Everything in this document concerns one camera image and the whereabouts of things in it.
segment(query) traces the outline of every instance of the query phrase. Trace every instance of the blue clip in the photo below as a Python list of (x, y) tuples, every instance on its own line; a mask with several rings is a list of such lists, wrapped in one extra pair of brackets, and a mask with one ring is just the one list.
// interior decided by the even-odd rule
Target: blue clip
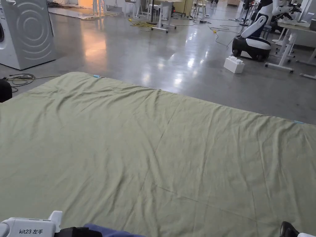
[(296, 120), (294, 120), (294, 122), (297, 123), (297, 124), (304, 124), (303, 122), (296, 121)]

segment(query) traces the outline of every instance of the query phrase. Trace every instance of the green bed sheet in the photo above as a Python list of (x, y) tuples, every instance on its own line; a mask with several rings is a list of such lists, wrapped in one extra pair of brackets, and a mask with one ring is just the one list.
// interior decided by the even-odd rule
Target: green bed sheet
[(85, 73), (0, 104), (0, 221), (316, 234), (316, 127)]

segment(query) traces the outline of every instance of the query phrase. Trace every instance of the cardboard box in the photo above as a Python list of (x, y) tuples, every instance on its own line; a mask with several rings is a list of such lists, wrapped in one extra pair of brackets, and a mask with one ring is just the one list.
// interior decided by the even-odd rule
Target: cardboard box
[(227, 5), (239, 6), (240, 0), (227, 0)]

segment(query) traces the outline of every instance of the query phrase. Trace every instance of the blue fabric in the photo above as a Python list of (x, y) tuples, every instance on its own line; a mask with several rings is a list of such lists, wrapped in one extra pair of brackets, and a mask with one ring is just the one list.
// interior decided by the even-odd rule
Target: blue fabric
[(117, 231), (94, 224), (85, 224), (83, 227), (88, 227), (90, 230), (99, 231), (103, 237), (144, 237), (142, 235), (131, 234), (126, 231)]

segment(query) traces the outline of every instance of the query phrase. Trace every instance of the yellow cable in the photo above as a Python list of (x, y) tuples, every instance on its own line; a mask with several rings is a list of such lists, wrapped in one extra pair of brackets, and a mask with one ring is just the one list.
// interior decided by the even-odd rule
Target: yellow cable
[(147, 27), (147, 28), (151, 28), (154, 26), (144, 21), (133, 21), (131, 18), (129, 18), (128, 20), (132, 23), (131, 26)]

